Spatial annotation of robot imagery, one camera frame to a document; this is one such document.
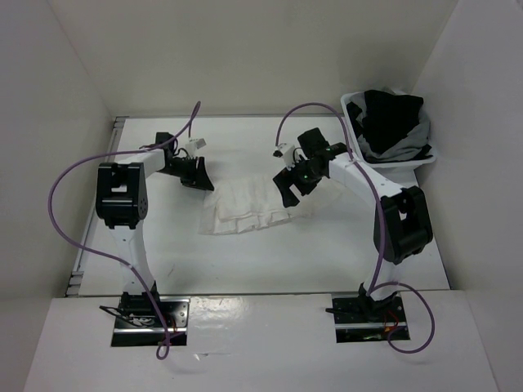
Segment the white pleated skirt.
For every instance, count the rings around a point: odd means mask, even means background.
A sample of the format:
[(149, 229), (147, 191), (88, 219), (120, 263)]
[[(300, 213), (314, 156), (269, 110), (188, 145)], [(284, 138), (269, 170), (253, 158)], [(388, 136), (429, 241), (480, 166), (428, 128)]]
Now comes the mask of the white pleated skirt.
[(308, 217), (320, 209), (316, 199), (303, 199), (296, 207), (285, 207), (279, 190), (268, 175), (220, 180), (205, 196), (199, 233), (243, 234)]

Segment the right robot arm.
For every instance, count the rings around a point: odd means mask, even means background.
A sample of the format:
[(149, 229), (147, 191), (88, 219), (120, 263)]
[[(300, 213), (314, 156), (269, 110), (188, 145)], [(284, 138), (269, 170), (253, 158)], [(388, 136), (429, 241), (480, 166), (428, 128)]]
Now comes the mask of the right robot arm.
[(345, 144), (331, 145), (318, 128), (297, 140), (298, 146), (282, 143), (273, 153), (285, 165), (273, 179), (285, 207), (296, 207), (323, 179), (330, 179), (373, 209), (377, 264), (360, 285), (355, 305), (344, 311), (376, 322), (392, 305), (404, 260), (421, 253), (433, 239), (425, 195), (417, 186), (388, 180), (352, 156)]

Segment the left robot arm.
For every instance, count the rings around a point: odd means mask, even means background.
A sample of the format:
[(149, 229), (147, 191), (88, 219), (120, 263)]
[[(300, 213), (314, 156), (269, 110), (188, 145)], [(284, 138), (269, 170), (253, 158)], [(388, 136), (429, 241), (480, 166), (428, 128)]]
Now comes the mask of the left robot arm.
[(163, 315), (145, 250), (146, 180), (162, 173), (178, 178), (185, 187), (213, 191), (205, 160), (196, 155), (205, 145), (205, 139), (190, 137), (179, 148), (174, 135), (158, 132), (152, 145), (141, 146), (120, 162), (98, 167), (96, 214), (114, 239), (123, 273), (123, 294), (114, 315), (132, 326), (153, 326)]

